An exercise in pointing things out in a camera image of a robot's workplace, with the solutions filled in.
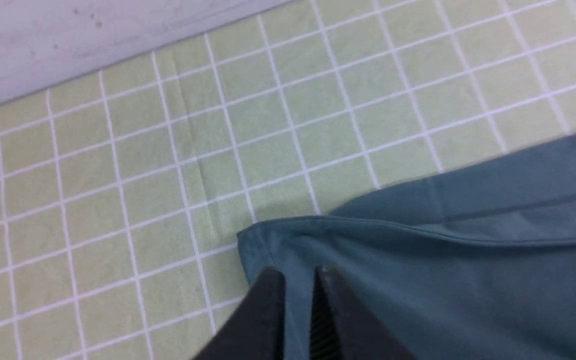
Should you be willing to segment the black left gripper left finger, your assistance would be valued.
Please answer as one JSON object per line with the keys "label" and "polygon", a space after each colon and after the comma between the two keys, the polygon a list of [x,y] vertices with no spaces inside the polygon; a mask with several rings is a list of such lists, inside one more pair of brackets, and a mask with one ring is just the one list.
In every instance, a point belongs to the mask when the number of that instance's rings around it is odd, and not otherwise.
{"label": "black left gripper left finger", "polygon": [[281,360],[284,357],[286,283],[265,268],[240,305],[196,360]]}

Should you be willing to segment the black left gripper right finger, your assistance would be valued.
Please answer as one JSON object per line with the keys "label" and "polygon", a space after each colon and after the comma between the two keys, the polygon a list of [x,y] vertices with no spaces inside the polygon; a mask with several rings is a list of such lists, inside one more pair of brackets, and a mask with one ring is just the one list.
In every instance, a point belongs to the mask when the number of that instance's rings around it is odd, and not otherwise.
{"label": "black left gripper right finger", "polygon": [[336,268],[315,270],[310,319],[311,360],[414,360],[364,305]]}

